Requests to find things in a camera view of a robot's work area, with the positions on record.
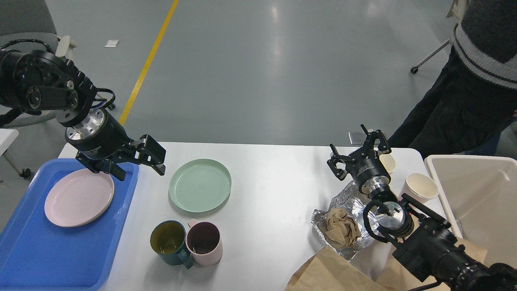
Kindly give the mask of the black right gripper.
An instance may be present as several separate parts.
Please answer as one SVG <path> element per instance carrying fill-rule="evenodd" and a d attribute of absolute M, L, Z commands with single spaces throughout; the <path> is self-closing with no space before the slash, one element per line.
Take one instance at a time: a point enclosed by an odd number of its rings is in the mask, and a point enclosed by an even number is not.
<path fill-rule="evenodd" d="M 391 177 L 380 160 L 380 155 L 391 153 L 391 147 L 381 130 L 368 131 L 364 124 L 360 127 L 366 135 L 361 151 L 345 156 L 338 153 L 334 144 L 329 144 L 331 155 L 327 164 L 340 181 L 351 174 L 359 192 L 369 198 L 391 198 Z"/>

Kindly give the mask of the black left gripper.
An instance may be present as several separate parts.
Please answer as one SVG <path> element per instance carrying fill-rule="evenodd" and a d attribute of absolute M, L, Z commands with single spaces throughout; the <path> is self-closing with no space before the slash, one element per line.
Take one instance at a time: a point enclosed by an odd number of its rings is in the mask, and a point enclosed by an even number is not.
<path fill-rule="evenodd" d="M 126 172 L 118 163 L 124 161 L 119 155 L 123 148 L 128 149 L 127 144 L 133 151 L 132 163 L 144 164 L 160 176 L 166 173 L 166 149 L 150 135 L 133 141 L 105 109 L 92 109 L 79 124 L 66 128 L 66 141 L 77 149 L 76 160 L 92 173 L 111 174 L 124 181 Z"/>

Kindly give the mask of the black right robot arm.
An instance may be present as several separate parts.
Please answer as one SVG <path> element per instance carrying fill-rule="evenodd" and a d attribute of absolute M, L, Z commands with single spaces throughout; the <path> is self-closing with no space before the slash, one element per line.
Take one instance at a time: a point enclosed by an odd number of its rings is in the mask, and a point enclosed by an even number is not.
<path fill-rule="evenodd" d="M 369 197 L 361 212 L 369 236 L 391 243 L 393 257 L 420 282 L 430 276 L 436 279 L 418 290 L 444 283 L 452 291 L 515 291 L 516 269 L 505 263 L 487 267 L 467 255 L 450 231 L 451 223 L 416 198 L 415 190 L 396 197 L 380 159 L 392 152 L 384 133 L 369 131 L 364 125 L 361 128 L 366 135 L 363 145 L 341 155 L 331 144 L 327 164 L 341 181 L 351 175 L 359 192 Z"/>

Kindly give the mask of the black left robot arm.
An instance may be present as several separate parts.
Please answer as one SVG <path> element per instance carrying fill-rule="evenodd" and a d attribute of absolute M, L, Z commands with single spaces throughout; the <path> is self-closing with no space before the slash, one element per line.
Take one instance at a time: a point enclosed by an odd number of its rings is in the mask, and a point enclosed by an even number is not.
<path fill-rule="evenodd" d="M 166 150 L 150 135 L 127 136 L 110 114 L 115 93 L 97 88 L 72 60 L 44 50 L 21 52 L 10 46 L 23 42 L 42 44 L 39 39 L 15 39 L 1 47 L 1 105 L 10 108 L 1 125 L 21 114 L 53 111 L 66 128 L 66 141 L 77 149 L 76 160 L 92 173 L 107 173 L 123 181 L 120 163 L 144 164 L 164 175 Z"/>

